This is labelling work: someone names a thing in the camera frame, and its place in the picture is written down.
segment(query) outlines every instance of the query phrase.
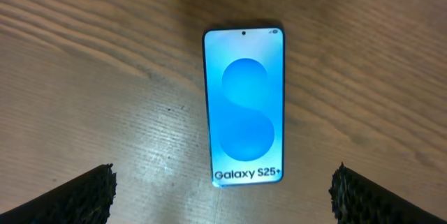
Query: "phone screen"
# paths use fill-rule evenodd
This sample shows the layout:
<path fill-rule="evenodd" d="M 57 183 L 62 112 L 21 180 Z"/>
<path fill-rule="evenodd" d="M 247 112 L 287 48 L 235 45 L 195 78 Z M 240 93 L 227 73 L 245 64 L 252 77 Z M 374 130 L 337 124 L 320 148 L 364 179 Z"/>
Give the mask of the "phone screen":
<path fill-rule="evenodd" d="M 203 36 L 212 183 L 280 181 L 284 171 L 284 32 L 217 29 Z"/>

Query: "phone frame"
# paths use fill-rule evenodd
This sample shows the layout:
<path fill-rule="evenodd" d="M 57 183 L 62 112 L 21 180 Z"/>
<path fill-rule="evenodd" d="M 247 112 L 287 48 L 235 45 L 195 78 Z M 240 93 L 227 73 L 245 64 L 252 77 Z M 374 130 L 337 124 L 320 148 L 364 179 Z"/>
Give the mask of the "phone frame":
<path fill-rule="evenodd" d="M 283 34 L 283 47 L 282 47 L 282 59 L 283 59 L 283 75 L 282 75 L 282 161 L 281 161 L 281 177 L 277 181 L 266 181 L 266 182 L 255 182 L 255 183 L 243 183 L 243 184 L 229 184 L 229 185 L 219 185 L 215 184 L 213 181 L 213 167 L 212 167 L 212 149 L 211 149 L 211 132 L 210 132 L 210 111 L 208 108 L 208 84 L 207 84 L 207 65 L 206 65 L 206 57 L 205 57 L 205 35 L 210 31 L 225 31 L 225 30 L 240 30 L 240 29 L 279 29 Z M 203 56 L 203 76 L 205 80 L 205 100 L 207 107 L 207 132 L 208 132 L 208 147 L 210 149 L 210 168 L 211 168 L 211 183 L 213 186 L 217 188 L 223 188 L 228 186 L 250 186 L 250 185 L 259 185 L 259 184 L 275 184 L 282 181 L 284 178 L 284 161 L 285 161 L 285 136 L 284 136 L 284 128 L 285 128 L 285 107 L 286 107 L 286 33 L 284 31 L 284 27 L 281 22 L 276 22 L 273 24 L 264 24 L 264 25 L 253 25 L 253 26 L 214 26 L 204 30 L 202 35 L 202 56 Z"/>

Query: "phone display wallpaper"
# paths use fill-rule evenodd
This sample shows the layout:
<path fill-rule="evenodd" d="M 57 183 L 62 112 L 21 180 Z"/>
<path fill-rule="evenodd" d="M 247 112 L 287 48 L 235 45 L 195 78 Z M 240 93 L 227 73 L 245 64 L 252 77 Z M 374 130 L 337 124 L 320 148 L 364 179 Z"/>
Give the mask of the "phone display wallpaper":
<path fill-rule="evenodd" d="M 284 144 L 282 30 L 208 31 L 204 47 L 212 183 L 279 181 Z"/>

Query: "wooden surface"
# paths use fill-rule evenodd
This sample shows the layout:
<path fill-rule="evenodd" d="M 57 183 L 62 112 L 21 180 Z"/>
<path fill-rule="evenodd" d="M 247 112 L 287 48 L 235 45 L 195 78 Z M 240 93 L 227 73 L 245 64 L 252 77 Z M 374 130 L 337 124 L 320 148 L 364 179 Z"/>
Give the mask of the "wooden surface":
<path fill-rule="evenodd" d="M 0 0 L 0 212 L 114 163 L 109 223 L 336 223 L 340 162 L 447 218 L 446 0 Z M 210 183 L 201 34 L 286 28 L 280 184 Z"/>

